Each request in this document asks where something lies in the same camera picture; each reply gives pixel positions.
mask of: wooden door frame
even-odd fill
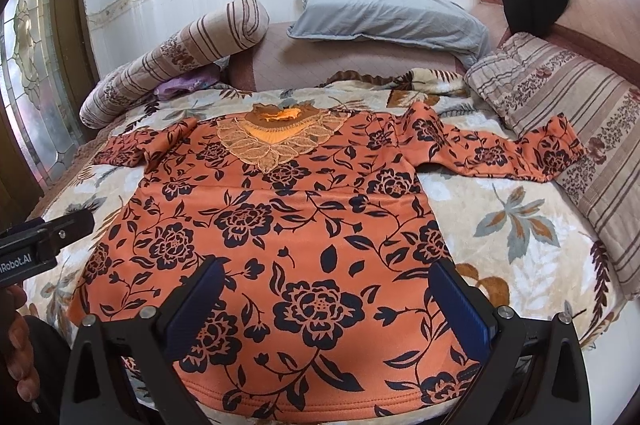
[[[82,103],[98,83],[99,75],[84,0],[49,0],[49,14],[60,78],[82,135],[85,141],[90,141],[97,131],[82,124],[79,113]]]

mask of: human hand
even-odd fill
[[[6,290],[12,295],[17,310],[27,302],[27,295],[20,286],[10,286]],[[29,340],[29,327],[23,316],[15,311],[15,318],[9,327],[9,341],[14,347],[11,354],[4,357],[7,370],[18,382],[18,394],[24,401],[33,401],[40,394],[40,376],[33,366],[33,346]]]

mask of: cylindrical bolster pillow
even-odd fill
[[[129,64],[110,72],[80,109],[82,123],[107,126],[158,84],[255,46],[267,32],[269,15],[257,0],[235,0],[208,13]]]

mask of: black flower pattern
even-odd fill
[[[258,356],[254,358],[255,363],[258,365],[267,365],[269,363],[268,353],[258,353]]]
[[[425,405],[436,405],[462,396],[479,369],[479,363],[474,363],[460,371],[455,378],[450,373],[442,372],[424,379],[420,384],[422,402]]]
[[[333,280],[287,283],[284,302],[273,307],[274,325],[281,331],[299,333],[308,347],[332,349],[344,329],[364,320],[362,300],[341,293]]]
[[[196,160],[204,160],[206,167],[215,168],[222,165],[227,156],[229,156],[229,151],[225,146],[220,141],[212,141],[196,154]]]
[[[389,132],[384,132],[383,130],[377,130],[375,132],[367,134],[367,136],[369,136],[369,143],[367,143],[367,148],[371,150],[378,150],[382,149],[385,145],[389,145],[391,143],[389,135]]]
[[[548,150],[542,157],[543,174],[557,174],[571,165],[569,154],[563,149]]]
[[[214,224],[222,230],[227,248],[244,245],[249,235],[258,237],[271,231],[271,207],[268,204],[244,202],[238,208],[222,212]]]
[[[385,194],[396,199],[407,192],[418,194],[420,188],[414,184],[410,173],[395,172],[393,169],[380,170],[376,174],[376,179],[370,181],[367,188],[367,194]]]
[[[431,264],[442,257],[448,257],[449,250],[444,242],[435,219],[420,228],[420,241],[414,251],[414,259],[423,264]]]
[[[264,322],[258,322],[254,326],[244,328],[244,335],[248,339],[252,339],[256,344],[260,344],[267,335],[271,334],[271,329]]]
[[[291,160],[275,167],[271,172],[265,174],[262,180],[271,183],[276,190],[289,190],[296,185],[298,180],[310,175],[309,169],[301,167],[297,161]]]
[[[417,119],[412,128],[415,129],[416,137],[420,141],[432,141],[438,149],[448,145],[444,137],[444,125],[440,120]]]
[[[156,241],[149,247],[149,257],[156,259],[159,270],[171,270],[178,262],[193,257],[193,230],[182,223],[168,225],[164,230],[156,227]]]
[[[116,167],[131,167],[142,160],[143,151],[136,148],[119,149],[118,152],[105,150],[94,156],[94,163],[109,163]]]
[[[369,198],[364,194],[358,194],[357,196],[353,196],[353,198],[349,199],[349,204],[351,205],[351,210],[353,210],[354,214],[361,214],[367,209],[367,203],[369,202]]]
[[[487,165],[504,167],[508,160],[502,145],[494,145],[489,148],[480,147],[476,149],[476,161]]]
[[[190,185],[186,180],[174,180],[171,178],[162,187],[162,195],[167,201],[172,201],[178,196],[188,196],[195,187],[196,185]]]
[[[260,264],[258,260],[254,257],[249,259],[244,265],[244,271],[242,274],[245,278],[249,280],[256,280],[258,275],[264,271],[264,264]]]
[[[99,275],[105,275],[110,267],[111,258],[109,257],[109,245],[100,243],[86,263],[82,278],[87,284],[91,284]]]
[[[235,337],[238,318],[213,311],[198,333],[189,354],[180,360],[187,373],[204,373],[207,365],[232,365],[238,359],[242,343]]]

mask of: striped pillow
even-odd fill
[[[106,127],[162,82],[256,45],[268,26],[267,11],[257,0],[235,0],[204,15],[110,72],[84,100],[82,123],[92,129]]]
[[[640,295],[640,90],[588,58],[518,33],[465,80],[517,136],[564,113],[588,153],[557,179]]]

